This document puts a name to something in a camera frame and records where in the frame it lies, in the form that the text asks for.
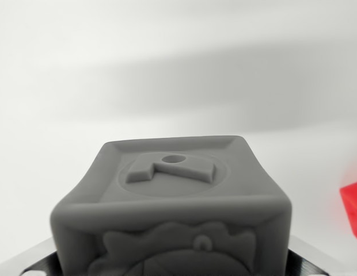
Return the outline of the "black-padded metal gripper left finger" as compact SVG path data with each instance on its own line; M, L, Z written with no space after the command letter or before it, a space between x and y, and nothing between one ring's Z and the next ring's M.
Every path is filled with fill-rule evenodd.
M40 275L62 275L53 238L0 264L0 275L23 275L26 271L41 271Z

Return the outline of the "black-padded metal gripper right finger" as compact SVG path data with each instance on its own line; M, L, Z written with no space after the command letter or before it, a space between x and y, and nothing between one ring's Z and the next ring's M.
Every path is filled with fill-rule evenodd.
M357 271L296 236L290 236L287 275L357 275Z

